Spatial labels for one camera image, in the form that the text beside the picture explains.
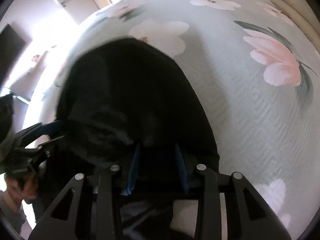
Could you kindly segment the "person's left hand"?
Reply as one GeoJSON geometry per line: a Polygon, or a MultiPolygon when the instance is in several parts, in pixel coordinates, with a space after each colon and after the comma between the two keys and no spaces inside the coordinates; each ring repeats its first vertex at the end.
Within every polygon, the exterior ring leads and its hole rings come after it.
{"type": "Polygon", "coordinates": [[[34,175],[25,177],[23,186],[20,186],[16,179],[6,174],[4,180],[7,189],[3,193],[3,198],[11,209],[17,211],[20,209],[23,200],[30,201],[37,198],[38,183],[34,175]]]}

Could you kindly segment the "person's grey-sleeved forearm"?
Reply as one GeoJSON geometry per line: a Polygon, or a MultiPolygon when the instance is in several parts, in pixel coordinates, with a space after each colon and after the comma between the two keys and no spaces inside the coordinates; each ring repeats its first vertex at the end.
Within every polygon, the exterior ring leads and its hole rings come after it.
{"type": "Polygon", "coordinates": [[[27,221],[22,204],[10,204],[5,197],[5,192],[1,191],[1,210],[13,229],[20,235],[23,224],[27,221]]]}

